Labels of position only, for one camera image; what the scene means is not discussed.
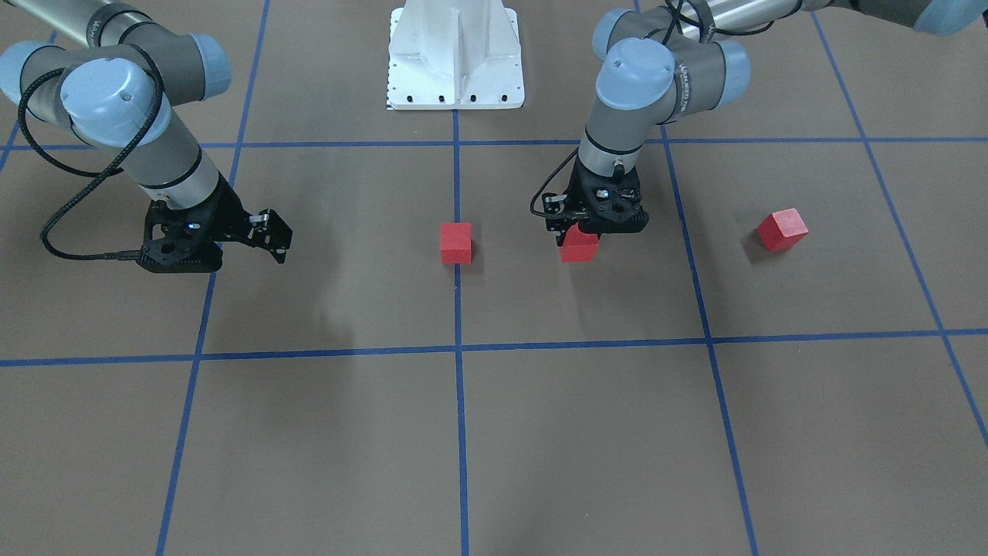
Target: floor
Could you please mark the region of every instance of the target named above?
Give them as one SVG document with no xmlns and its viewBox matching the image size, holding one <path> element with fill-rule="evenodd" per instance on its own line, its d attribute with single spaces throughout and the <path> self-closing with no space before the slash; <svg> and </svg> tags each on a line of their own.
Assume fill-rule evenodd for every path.
<svg viewBox="0 0 988 556">
<path fill-rule="evenodd" d="M 147 6 L 230 53 L 179 114 L 293 226 L 284 266 L 47 255 L 82 183 L 0 103 L 0 554 L 988 553 L 983 28 L 835 8 L 743 39 L 748 94 L 639 159 L 649 227 L 565 265 L 526 203 L 620 4 L 509 2 L 525 107 L 461 113 L 384 110 L 398 5 Z M 0 13 L 4 46 L 50 36 Z M 146 202 L 115 178 L 52 239 L 132 248 Z M 810 235 L 768 254 L 788 207 Z M 440 264 L 453 220 L 472 264 Z"/>
</svg>

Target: red cube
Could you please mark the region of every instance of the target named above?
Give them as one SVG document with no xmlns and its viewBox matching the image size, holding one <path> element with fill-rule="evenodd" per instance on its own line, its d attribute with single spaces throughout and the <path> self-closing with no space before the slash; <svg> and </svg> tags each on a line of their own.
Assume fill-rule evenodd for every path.
<svg viewBox="0 0 988 556">
<path fill-rule="evenodd" d="M 803 239 L 809 230 L 799 211 L 786 209 L 771 213 L 758 226 L 758 235 L 769 251 L 788 249 Z"/>
<path fill-rule="evenodd" d="M 473 258 L 473 228 L 469 223 L 447 222 L 440 227 L 439 254 L 443 264 L 467 264 Z"/>
<path fill-rule="evenodd" d="M 595 233 L 583 233 L 579 226 L 573 226 L 566 231 L 559 247 L 559 258 L 563 262 L 590 262 L 600 245 L 601 239 Z"/>
</svg>

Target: light blue cap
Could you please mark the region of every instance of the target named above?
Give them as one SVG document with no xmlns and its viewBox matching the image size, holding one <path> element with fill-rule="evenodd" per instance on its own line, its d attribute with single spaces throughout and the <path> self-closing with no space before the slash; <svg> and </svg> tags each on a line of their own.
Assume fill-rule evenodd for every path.
<svg viewBox="0 0 988 556">
<path fill-rule="evenodd" d="M 676 59 L 669 49 L 649 39 L 618 41 L 597 76 L 597 96 L 616 110 L 645 108 L 673 84 Z"/>
<path fill-rule="evenodd" d="M 616 10 L 611 10 L 601 18 L 601 21 L 597 23 L 597 28 L 594 29 L 594 38 L 591 45 L 594 47 L 594 54 L 597 55 L 601 60 L 608 55 L 608 42 L 611 41 L 611 32 L 615 29 L 615 25 L 618 24 L 618 20 L 624 14 L 630 13 L 631 10 L 625 10 L 623 8 L 618 8 Z"/>
<path fill-rule="evenodd" d="M 751 83 L 751 58 L 743 46 L 734 41 L 716 43 L 724 52 L 724 92 L 713 110 L 741 98 Z"/>
<path fill-rule="evenodd" d="M 913 29 L 933 35 L 953 35 L 988 11 L 988 0 L 933 0 Z"/>
<path fill-rule="evenodd" d="M 24 64 L 28 63 L 31 54 L 45 46 L 49 44 L 40 41 L 23 41 L 0 54 L 0 90 L 3 90 L 14 104 L 21 102 L 21 72 L 24 71 Z"/>
<path fill-rule="evenodd" d="M 230 81 L 233 80 L 233 70 L 230 69 L 230 58 L 226 55 L 226 50 L 209 35 L 190 35 L 190 37 L 196 42 L 199 54 L 203 57 L 206 90 L 201 100 L 225 93 L 226 89 L 230 88 Z"/>
<path fill-rule="evenodd" d="M 60 98 L 72 125 L 92 140 L 124 147 L 137 135 L 154 108 L 154 81 L 123 58 L 100 58 L 72 70 L 62 83 Z M 161 110 L 140 144 L 161 137 L 172 108 L 162 96 Z"/>
</svg>

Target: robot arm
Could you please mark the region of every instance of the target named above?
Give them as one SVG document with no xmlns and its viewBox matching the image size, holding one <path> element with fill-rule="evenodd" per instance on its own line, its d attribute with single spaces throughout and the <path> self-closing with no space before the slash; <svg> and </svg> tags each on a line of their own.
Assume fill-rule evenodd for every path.
<svg viewBox="0 0 988 556">
<path fill-rule="evenodd" d="M 800 10 L 828 6 L 936 35 L 988 14 L 988 0 L 667 0 L 643 13 L 613 10 L 594 32 L 594 52 L 604 65 L 569 185 L 562 195 L 539 190 L 532 212 L 545 218 L 560 245 L 574 225 L 584 233 L 641 232 L 648 214 L 635 160 L 652 127 L 730 104 L 748 88 L 745 49 L 713 38 L 761 32 Z"/>
<path fill-rule="evenodd" d="M 108 0 L 6 1 L 89 46 L 67 51 L 24 42 L 0 56 L 0 86 L 19 105 L 22 130 L 30 112 L 118 160 L 124 154 L 120 167 L 152 200 L 140 251 L 62 253 L 46 238 L 58 214 L 42 230 L 49 251 L 72 259 L 135 260 L 151 272 L 212 272 L 222 264 L 215 242 L 233 240 L 285 262 L 291 229 L 274 211 L 244 211 L 172 110 L 229 86 L 229 61 L 214 39 L 174 35 L 133 7 Z M 138 133 L 143 137 L 132 143 Z"/>
</svg>

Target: white plastic mount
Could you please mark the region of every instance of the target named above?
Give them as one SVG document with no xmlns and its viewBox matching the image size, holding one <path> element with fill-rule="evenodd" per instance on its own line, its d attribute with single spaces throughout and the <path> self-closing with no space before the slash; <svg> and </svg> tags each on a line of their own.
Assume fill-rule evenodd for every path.
<svg viewBox="0 0 988 556">
<path fill-rule="evenodd" d="M 518 14 L 501 0 L 407 0 L 391 12 L 388 108 L 521 107 L 518 36 Z"/>
</svg>

